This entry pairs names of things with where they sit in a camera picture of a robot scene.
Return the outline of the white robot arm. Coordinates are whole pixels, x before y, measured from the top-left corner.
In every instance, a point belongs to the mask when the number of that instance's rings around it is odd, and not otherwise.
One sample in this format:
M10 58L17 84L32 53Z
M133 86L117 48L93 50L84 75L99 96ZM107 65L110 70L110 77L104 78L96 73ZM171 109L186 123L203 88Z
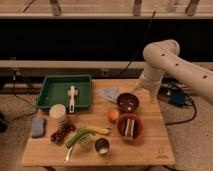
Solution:
M213 71L181 59L179 52L179 44L172 39L148 44L143 50L145 66L138 85L156 94L164 73L168 73L213 105Z

